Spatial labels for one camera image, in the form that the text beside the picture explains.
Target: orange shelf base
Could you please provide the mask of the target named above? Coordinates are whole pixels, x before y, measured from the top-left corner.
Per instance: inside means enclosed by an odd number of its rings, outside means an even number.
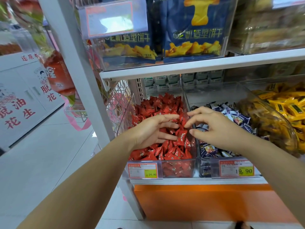
[[[135,185],[147,219],[297,223],[268,184]]]

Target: blue snack bag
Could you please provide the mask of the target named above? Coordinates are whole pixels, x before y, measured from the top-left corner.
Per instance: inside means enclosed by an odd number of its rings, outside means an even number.
[[[218,57],[231,0],[167,0],[164,62]]]
[[[146,0],[147,9],[151,9],[153,0]],[[105,37],[103,44],[103,61],[106,67],[131,63],[156,62],[157,54],[153,45],[151,18],[148,13],[148,31]]]

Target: white shelf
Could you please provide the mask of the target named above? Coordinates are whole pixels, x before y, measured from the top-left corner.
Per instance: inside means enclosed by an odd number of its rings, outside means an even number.
[[[219,59],[143,66],[115,71],[104,71],[100,73],[100,76],[102,79],[111,78],[112,80],[124,80],[298,60],[305,60],[305,48]]]
[[[264,177],[250,178],[165,178],[165,179],[131,179],[133,185],[226,185],[226,184],[268,184]]]

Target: left hand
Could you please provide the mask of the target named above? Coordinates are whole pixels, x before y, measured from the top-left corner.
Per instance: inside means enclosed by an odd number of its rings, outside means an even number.
[[[179,128],[179,125],[170,122],[178,119],[179,115],[156,115],[143,120],[137,126],[127,130],[125,133],[131,137],[135,149],[143,149],[155,143],[163,143],[166,140],[176,141],[175,135],[160,132],[160,128]]]

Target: hand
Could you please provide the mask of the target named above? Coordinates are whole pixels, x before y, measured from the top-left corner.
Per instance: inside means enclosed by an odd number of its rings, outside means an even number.
[[[178,119],[179,115],[156,115],[143,120],[137,126],[129,129],[126,133],[132,137],[135,149],[143,149],[155,143],[163,143],[166,140],[177,140],[177,137],[171,134],[160,132],[160,128],[179,128],[179,125],[170,122]]]
[[[189,131],[190,134],[219,149],[242,154],[244,150],[247,150],[250,140],[255,138],[254,135],[243,130],[222,113],[216,112],[210,108],[200,107],[194,111],[188,112],[188,115],[191,116],[191,119],[185,124],[185,128],[202,122],[209,125],[208,132],[191,129]]]

